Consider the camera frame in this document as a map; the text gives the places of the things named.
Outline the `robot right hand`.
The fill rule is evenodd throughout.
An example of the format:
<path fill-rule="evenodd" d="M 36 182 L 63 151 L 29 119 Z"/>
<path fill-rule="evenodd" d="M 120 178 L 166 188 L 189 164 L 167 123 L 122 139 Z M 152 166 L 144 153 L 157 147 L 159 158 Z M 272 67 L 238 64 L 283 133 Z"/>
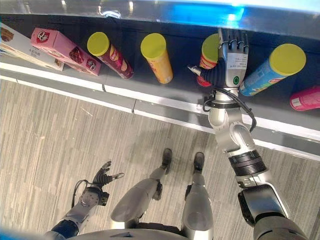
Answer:
<path fill-rule="evenodd" d="M 187 68 L 213 87 L 237 89 L 243 82 L 249 56 L 248 35 L 243 30 L 218 29 L 218 60 L 212 69 L 197 65 Z"/>

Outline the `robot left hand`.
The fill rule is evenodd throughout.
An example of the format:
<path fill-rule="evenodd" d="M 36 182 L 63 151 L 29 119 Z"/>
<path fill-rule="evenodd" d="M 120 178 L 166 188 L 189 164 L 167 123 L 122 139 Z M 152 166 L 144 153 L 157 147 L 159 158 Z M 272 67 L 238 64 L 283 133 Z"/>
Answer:
<path fill-rule="evenodd" d="M 107 175 L 107 172 L 110 170 L 112 162 L 107 161 L 96 173 L 92 180 L 92 184 L 102 188 L 104 185 L 111 183 L 114 180 L 123 178 L 125 174 L 123 172 Z"/>

